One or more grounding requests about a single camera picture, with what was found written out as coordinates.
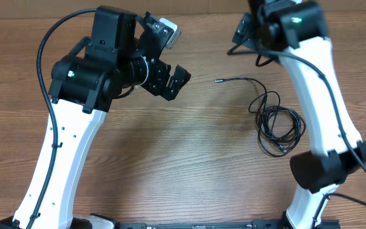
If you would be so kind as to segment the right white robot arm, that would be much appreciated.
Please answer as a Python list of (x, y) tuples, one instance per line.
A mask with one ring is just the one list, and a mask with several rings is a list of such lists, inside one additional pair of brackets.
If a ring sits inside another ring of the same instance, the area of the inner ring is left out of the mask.
[(338, 228), (322, 212), (346, 178), (366, 164), (366, 142), (355, 128), (337, 82), (332, 43), (314, 1), (250, 1), (233, 37), (288, 72), (304, 113), (310, 149), (290, 159), (297, 182), (277, 228)]

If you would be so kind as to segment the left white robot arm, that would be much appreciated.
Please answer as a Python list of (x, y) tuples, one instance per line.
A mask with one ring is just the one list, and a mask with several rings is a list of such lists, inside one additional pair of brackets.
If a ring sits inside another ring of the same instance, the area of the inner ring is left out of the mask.
[(51, 70), (41, 87), (48, 108), (43, 146), (27, 193), (2, 228), (119, 228), (108, 217), (73, 214), (79, 178), (92, 141), (112, 101), (137, 87), (167, 101), (176, 98), (191, 75), (160, 60), (181, 31), (151, 13), (99, 6), (90, 36), (83, 37)]

